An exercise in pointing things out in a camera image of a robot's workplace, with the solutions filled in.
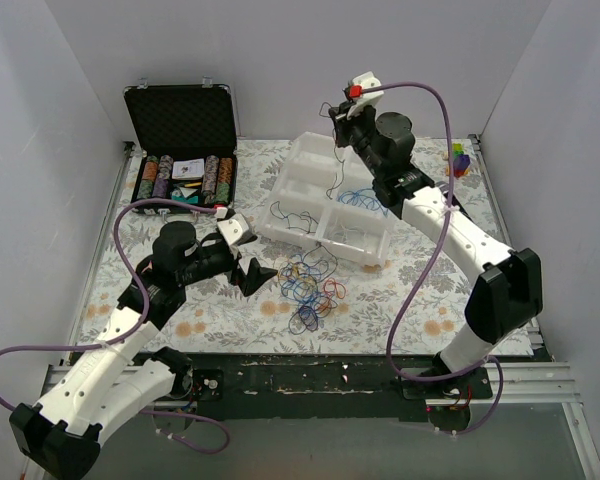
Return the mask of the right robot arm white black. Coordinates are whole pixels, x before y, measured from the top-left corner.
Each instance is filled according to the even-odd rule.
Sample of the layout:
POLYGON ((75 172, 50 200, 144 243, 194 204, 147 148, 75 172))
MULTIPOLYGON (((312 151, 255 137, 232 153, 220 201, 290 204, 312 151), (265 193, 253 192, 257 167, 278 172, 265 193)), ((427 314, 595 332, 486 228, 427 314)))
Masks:
POLYGON ((465 324, 419 375, 396 373, 407 382, 433 384, 444 397, 455 397, 469 384, 494 348, 543 309, 542 269, 531 249, 516 250, 480 229, 412 162, 415 137, 408 117, 377 114, 348 100, 328 111, 335 143, 350 147, 373 177, 379 202, 396 218, 434 241, 472 286, 465 324))

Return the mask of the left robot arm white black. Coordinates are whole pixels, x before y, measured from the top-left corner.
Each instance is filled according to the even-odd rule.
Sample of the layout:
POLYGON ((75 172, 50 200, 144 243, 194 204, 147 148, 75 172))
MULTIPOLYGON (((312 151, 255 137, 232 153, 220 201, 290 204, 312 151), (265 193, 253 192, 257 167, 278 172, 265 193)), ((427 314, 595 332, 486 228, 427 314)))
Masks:
POLYGON ((203 239, 184 221, 165 224, 152 253, 135 269, 136 279, 118 299, 94 348, 34 405, 9 417, 19 449, 57 479, 81 479, 106 440, 149 403, 191 395, 194 367, 187 355, 163 347, 126 380, 134 357, 153 340, 186 301, 186 288, 226 276, 244 296, 276 276, 251 259, 240 265, 240 246, 256 240, 244 216, 220 220, 203 239))

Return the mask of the white plastic compartment tray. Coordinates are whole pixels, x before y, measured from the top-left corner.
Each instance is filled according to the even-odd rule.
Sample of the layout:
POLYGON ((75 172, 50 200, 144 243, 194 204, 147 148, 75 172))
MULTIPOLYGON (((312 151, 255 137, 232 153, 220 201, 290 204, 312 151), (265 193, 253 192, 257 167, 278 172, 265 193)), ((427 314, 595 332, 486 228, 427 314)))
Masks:
POLYGON ((292 142, 256 228, 273 241, 305 250, 321 245, 339 258, 380 265, 395 218, 377 200, 372 181, 351 148, 305 132, 292 142))

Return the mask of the playing card deck box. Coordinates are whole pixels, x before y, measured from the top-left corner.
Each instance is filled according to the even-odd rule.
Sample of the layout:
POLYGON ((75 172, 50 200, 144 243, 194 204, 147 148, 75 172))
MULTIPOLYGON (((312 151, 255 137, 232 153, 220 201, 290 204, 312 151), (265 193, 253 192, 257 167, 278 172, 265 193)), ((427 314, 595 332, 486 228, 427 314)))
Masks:
POLYGON ((175 161, 171 178, 174 180, 196 180, 204 176, 205 160, 203 158, 175 161))

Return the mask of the colourful toy block figure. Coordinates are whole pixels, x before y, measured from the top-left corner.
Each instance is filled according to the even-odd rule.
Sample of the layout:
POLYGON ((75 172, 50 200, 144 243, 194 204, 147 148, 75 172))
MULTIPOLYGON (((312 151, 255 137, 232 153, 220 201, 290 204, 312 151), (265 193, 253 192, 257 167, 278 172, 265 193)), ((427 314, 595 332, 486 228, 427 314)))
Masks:
POLYGON ((452 168, 449 167, 449 152, 445 151, 443 160, 445 163, 445 174, 447 176, 450 173, 453 173, 455 178, 461 178, 466 176, 469 172, 471 165, 470 156, 464 151, 463 145, 461 143, 452 143, 452 155, 453 155, 453 165, 452 168))

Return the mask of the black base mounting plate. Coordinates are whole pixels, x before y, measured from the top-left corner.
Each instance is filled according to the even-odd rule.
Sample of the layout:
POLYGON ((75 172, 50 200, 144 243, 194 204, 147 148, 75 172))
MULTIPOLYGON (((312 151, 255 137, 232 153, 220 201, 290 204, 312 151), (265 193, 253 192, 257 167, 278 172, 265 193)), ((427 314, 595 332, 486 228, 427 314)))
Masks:
POLYGON ((430 404, 469 405, 495 392, 485 369, 462 380, 411 383, 380 355, 194 354, 193 383, 173 400, 217 420, 394 418, 425 422, 430 404))

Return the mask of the black poker chip case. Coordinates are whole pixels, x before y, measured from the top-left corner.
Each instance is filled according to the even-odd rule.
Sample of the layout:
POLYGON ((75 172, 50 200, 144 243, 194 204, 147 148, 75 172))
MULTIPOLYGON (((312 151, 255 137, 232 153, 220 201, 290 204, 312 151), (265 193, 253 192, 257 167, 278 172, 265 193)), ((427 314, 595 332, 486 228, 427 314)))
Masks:
POLYGON ((224 84, 132 86, 124 100, 139 146, 149 157, 176 161, 211 155, 232 162, 229 190, 212 203, 197 194, 202 208, 233 205, 238 160, 231 92, 224 84))

